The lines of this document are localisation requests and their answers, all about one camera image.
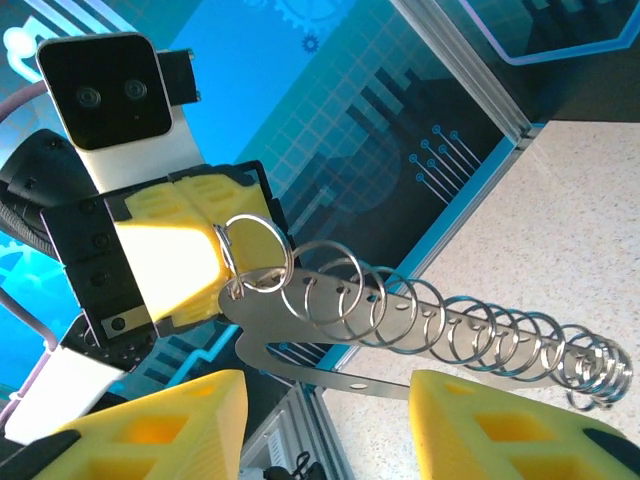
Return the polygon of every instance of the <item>yellow foam pad with square holes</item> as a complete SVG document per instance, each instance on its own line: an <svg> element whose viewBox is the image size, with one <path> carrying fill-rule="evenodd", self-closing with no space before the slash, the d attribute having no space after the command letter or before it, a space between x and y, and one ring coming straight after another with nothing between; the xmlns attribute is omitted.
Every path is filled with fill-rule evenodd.
<svg viewBox="0 0 640 480"><path fill-rule="evenodd" d="M602 422L432 371L416 371L409 397L422 478L631 480L637 477L583 433Z"/></svg>
<svg viewBox="0 0 640 480"><path fill-rule="evenodd" d="M80 440L35 480L236 480L244 374L224 370L81 417Z"/></svg>

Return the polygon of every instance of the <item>camera lens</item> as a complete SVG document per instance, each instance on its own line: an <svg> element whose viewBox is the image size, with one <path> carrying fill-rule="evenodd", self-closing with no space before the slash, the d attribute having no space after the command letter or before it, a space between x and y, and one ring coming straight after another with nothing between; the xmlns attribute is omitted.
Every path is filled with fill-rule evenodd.
<svg viewBox="0 0 640 480"><path fill-rule="evenodd" d="M100 92L92 87L80 87L76 92L76 99L85 108L95 108L100 105Z"/></svg>
<svg viewBox="0 0 640 480"><path fill-rule="evenodd" d="M124 84L124 93L130 100L142 100L147 96L147 86L140 80L127 80Z"/></svg>

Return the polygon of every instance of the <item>blue poster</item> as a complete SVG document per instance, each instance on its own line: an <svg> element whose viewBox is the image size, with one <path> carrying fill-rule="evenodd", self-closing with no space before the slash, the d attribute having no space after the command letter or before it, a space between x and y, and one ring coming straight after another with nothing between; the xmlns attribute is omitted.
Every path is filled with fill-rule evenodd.
<svg viewBox="0 0 640 480"><path fill-rule="evenodd" d="M370 264L397 266L503 140L388 0L22 0L0 9L0 99L39 79L33 55L44 38L137 30L158 49L193 49L202 100L185 113L205 160L260 160L298 244L331 238ZM0 126L0 164L40 128L61 132L47 96ZM0 246L2 286L63 335L79 309L62 267L6 235ZM0 322L0 361L12 365L0 383L16 388L42 342L4 310ZM185 378L185 362L215 369L222 332L211 323L159 341L115 390L133 398L163 388Z"/></svg>

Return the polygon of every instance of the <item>screw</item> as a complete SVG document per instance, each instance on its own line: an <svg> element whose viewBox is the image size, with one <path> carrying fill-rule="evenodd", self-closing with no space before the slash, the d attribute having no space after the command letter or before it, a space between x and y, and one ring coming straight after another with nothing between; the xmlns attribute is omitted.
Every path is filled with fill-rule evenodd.
<svg viewBox="0 0 640 480"><path fill-rule="evenodd" d="M80 202L80 213L84 213L85 215L89 215L90 213L95 212L96 204L93 200L83 200Z"/></svg>
<svg viewBox="0 0 640 480"><path fill-rule="evenodd" d="M104 233L98 233L93 237L93 246L96 248L106 248L109 245L109 236Z"/></svg>
<svg viewBox="0 0 640 480"><path fill-rule="evenodd" d="M116 332L119 332L120 330L124 330L124 327L127 326L127 322L124 321L124 318L122 317L116 317L113 320L111 320L111 328L113 328Z"/></svg>
<svg viewBox="0 0 640 480"><path fill-rule="evenodd" d="M62 140L60 140L59 138L55 137L52 138L49 143L47 144L47 148L49 150L53 150L53 149L58 149L62 147Z"/></svg>
<svg viewBox="0 0 640 480"><path fill-rule="evenodd" d="M96 273L91 277L91 285L94 287L101 287L105 283L107 283L107 274L105 273Z"/></svg>

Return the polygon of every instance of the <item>gear graphic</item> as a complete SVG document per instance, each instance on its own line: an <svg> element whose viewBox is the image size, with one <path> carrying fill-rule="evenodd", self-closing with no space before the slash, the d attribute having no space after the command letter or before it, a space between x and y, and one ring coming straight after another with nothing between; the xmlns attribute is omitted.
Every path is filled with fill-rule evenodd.
<svg viewBox="0 0 640 480"><path fill-rule="evenodd" d="M355 0L276 0L283 20L305 33L326 32L337 27Z"/></svg>
<svg viewBox="0 0 640 480"><path fill-rule="evenodd" d="M252 10L262 10L267 6L269 0L243 0L244 4Z"/></svg>
<svg viewBox="0 0 640 480"><path fill-rule="evenodd" d="M307 53L316 53L320 47L318 37L313 34L305 35L302 39L302 48Z"/></svg>

